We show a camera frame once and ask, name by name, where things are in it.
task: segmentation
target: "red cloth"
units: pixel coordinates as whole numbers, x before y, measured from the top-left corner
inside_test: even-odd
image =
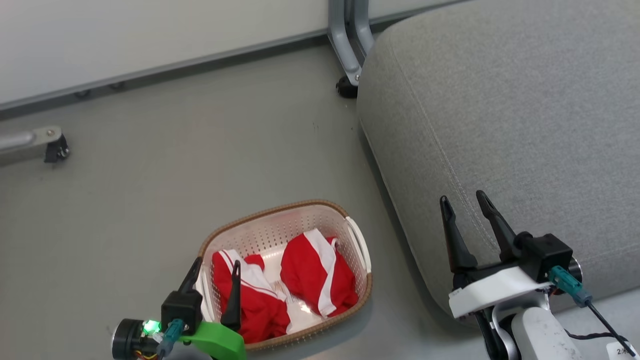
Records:
[[[257,343],[287,334],[291,322],[287,314],[284,294],[275,293],[262,273],[264,261],[259,255],[242,259],[235,250],[222,250],[213,254],[213,283],[220,292],[220,308],[224,313],[231,294],[231,271],[240,260],[240,308],[242,324],[240,335],[247,344]]]
[[[335,250],[336,242],[314,229],[291,240],[282,255],[282,282],[323,317],[342,314],[358,302],[355,276]]]

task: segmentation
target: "white stripe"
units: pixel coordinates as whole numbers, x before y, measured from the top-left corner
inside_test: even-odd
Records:
[[[233,273],[233,264],[236,260],[240,261],[240,280],[244,283],[243,286],[247,286],[259,293],[269,295],[278,299],[278,295],[271,289],[271,285],[264,277],[262,268],[257,264],[248,264],[235,250],[221,250],[220,255],[225,260],[227,267],[229,267],[229,273]]]
[[[327,317],[336,310],[336,307],[331,302],[331,285],[333,283],[333,270],[335,269],[335,250],[332,245],[335,244],[335,240],[332,244],[329,244],[318,229],[305,231],[305,237],[318,254],[320,264],[326,271],[326,279],[318,298],[318,311],[320,311],[320,315]]]

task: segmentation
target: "laundry basket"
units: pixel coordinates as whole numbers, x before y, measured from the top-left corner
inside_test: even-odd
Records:
[[[338,237],[337,250],[356,278],[358,303],[346,312],[321,318],[311,312],[304,301],[292,296],[280,280],[280,261],[289,240],[318,228],[325,236]],[[202,294],[202,316],[207,322],[219,322],[220,294],[213,285],[215,269],[212,255],[223,249],[236,249],[240,256],[260,254],[264,275],[275,290],[287,294],[287,312],[291,318],[289,334],[247,344],[247,350],[294,343],[344,321],[356,313],[371,296],[371,260],[364,237],[356,223],[340,206],[325,200],[309,200],[262,211],[215,230],[200,248],[202,256],[196,289]]]

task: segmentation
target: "floor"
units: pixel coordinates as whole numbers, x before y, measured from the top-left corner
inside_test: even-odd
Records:
[[[205,64],[0,114],[0,131],[61,126],[72,157],[0,168],[0,316],[8,359],[111,359],[120,319],[159,318],[205,237],[303,199],[342,205],[364,232],[374,290],[348,322],[251,359],[484,359],[482,339],[429,296],[370,150],[355,101],[333,89],[323,41]],[[640,340],[627,294],[601,312]],[[601,331],[577,311],[561,321]],[[594,359],[609,340],[580,344]],[[208,359],[179,346],[170,359]]]

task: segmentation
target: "black cable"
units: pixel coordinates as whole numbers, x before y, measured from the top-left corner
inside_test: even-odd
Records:
[[[605,320],[604,316],[600,314],[598,309],[596,309],[596,307],[591,303],[591,301],[587,300],[584,303],[587,304],[587,306],[591,309],[591,312],[593,312],[593,314],[598,318],[598,320],[602,322],[602,325],[604,325],[604,327],[606,327],[607,330],[609,330],[609,332],[613,335],[613,337],[616,338],[616,340],[618,340],[620,345],[622,345],[622,347],[631,355],[631,357],[635,357],[636,353],[633,350],[631,350],[629,345],[627,345],[626,339],[618,335],[618,333],[613,329],[613,327],[611,327],[611,325],[609,325],[607,320]]]
[[[576,339],[576,340],[591,340],[591,339],[598,339],[598,338],[615,338],[615,336],[613,336],[613,334],[611,334],[610,332],[594,332],[593,334],[587,334],[587,335],[575,335],[570,333],[568,330],[564,330],[566,331],[566,334],[569,335],[569,337],[571,339]],[[624,341],[628,341],[627,338],[625,338],[624,336],[620,336],[620,338]]]

